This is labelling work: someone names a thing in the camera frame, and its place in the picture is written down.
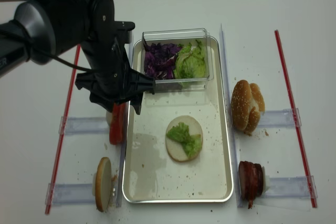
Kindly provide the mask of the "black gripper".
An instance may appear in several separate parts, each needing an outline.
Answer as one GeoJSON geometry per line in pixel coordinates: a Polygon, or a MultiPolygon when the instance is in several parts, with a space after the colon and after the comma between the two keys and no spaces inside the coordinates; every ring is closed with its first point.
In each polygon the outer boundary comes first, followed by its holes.
{"type": "Polygon", "coordinates": [[[130,101],[140,115],[143,92],[155,94],[155,79],[131,69],[124,48],[130,42],[129,35],[117,35],[106,45],[102,41],[82,42],[82,50],[93,72],[77,74],[75,85],[90,91],[90,102],[109,112],[115,104],[130,101]]]}

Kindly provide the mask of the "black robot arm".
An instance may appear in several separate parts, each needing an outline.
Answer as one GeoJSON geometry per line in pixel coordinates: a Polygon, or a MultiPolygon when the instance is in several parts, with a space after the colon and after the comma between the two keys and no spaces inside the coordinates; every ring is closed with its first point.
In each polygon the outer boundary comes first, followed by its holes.
{"type": "Polygon", "coordinates": [[[80,46],[89,63],[79,67],[78,89],[90,101],[112,111],[129,102],[140,114],[143,94],[155,80],[131,68],[125,44],[133,22],[116,21],[113,0],[31,0],[17,6],[14,18],[1,24],[1,75],[23,62],[45,65],[80,46]]]}

